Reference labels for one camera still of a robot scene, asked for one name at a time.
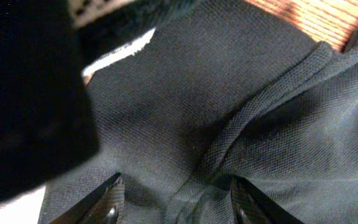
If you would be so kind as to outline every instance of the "wrinkled fabric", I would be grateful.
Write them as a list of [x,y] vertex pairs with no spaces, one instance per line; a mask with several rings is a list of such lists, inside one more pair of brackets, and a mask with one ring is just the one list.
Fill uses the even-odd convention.
[[242,1],[206,1],[88,91],[101,152],[47,187],[39,223],[116,172],[128,223],[233,223],[224,174],[305,223],[358,223],[358,33],[340,54]]

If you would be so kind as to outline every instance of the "wooden surface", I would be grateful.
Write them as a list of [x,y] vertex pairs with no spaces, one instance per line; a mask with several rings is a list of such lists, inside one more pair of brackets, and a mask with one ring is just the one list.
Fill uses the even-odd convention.
[[342,50],[358,27],[358,0],[245,0]]

